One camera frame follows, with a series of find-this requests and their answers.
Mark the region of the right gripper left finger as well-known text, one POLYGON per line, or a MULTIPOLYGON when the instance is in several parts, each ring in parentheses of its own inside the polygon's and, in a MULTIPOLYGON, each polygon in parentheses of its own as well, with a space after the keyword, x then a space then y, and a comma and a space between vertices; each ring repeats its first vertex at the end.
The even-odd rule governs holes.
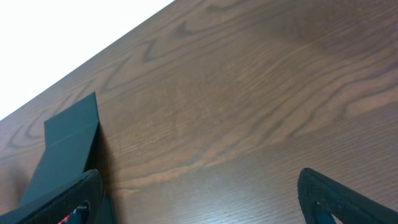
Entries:
POLYGON ((1 215, 1 223, 59 223, 81 205, 88 209, 78 215, 79 223, 96 223, 103 194, 100 172, 88 170, 37 200, 1 215))

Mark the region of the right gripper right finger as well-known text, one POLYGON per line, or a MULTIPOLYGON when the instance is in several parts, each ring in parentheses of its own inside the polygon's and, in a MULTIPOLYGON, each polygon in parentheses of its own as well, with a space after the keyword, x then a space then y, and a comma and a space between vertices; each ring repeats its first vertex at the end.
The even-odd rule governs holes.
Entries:
POLYGON ((397 212, 311 169, 301 170, 298 200, 306 223, 397 223, 397 212))

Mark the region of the red candy bag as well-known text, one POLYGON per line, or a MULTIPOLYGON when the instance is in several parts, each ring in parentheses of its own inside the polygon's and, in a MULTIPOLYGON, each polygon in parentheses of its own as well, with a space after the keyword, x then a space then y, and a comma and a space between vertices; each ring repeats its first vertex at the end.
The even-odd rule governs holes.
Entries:
POLYGON ((71 218, 71 215, 69 214, 65 218, 63 218, 58 224, 69 224, 70 218, 71 218))

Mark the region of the black box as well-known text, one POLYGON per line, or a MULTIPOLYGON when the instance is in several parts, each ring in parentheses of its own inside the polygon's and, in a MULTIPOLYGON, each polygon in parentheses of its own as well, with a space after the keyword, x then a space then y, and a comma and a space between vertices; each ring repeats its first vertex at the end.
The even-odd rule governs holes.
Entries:
MULTIPOLYGON (((60 188, 88 170, 96 169, 92 160, 100 139, 99 128, 94 93, 45 121, 45 151, 21 198, 20 206, 60 188)), ((103 201, 96 223, 115 223, 113 202, 106 193, 104 183, 103 188, 103 201)), ((87 209, 86 205, 75 209, 69 223, 79 223, 78 215, 87 209)))

